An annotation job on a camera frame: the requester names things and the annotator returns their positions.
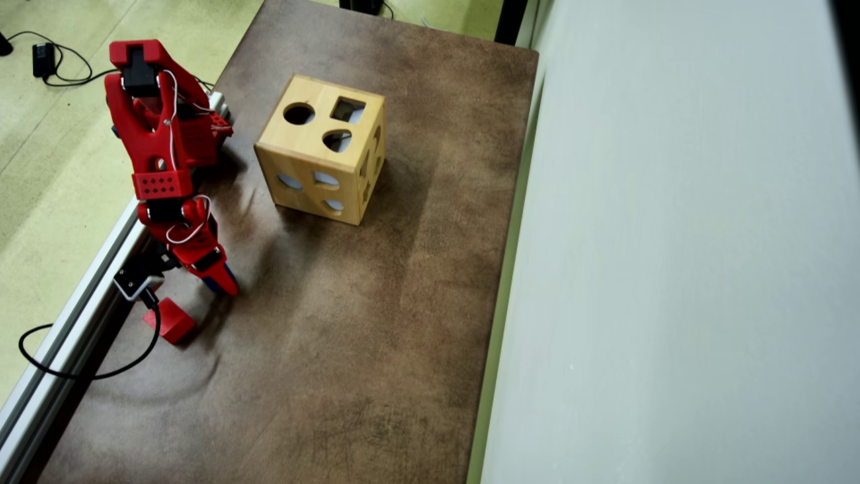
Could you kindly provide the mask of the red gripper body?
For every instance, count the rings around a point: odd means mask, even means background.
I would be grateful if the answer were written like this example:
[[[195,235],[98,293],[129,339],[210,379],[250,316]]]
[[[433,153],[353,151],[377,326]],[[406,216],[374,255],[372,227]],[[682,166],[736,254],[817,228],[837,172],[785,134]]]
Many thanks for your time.
[[[210,232],[199,232],[184,244],[169,243],[168,249],[188,272],[199,278],[215,278],[215,273],[226,263],[223,247]]]

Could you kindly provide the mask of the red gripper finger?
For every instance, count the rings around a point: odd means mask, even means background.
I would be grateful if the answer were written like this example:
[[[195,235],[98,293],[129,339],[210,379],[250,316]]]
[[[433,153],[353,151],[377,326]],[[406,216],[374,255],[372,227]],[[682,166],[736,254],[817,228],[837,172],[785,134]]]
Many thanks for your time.
[[[214,266],[209,267],[202,276],[200,276],[206,288],[209,288],[215,294],[227,294],[236,296],[239,294],[239,285],[234,279],[233,272],[225,261],[219,261]]]

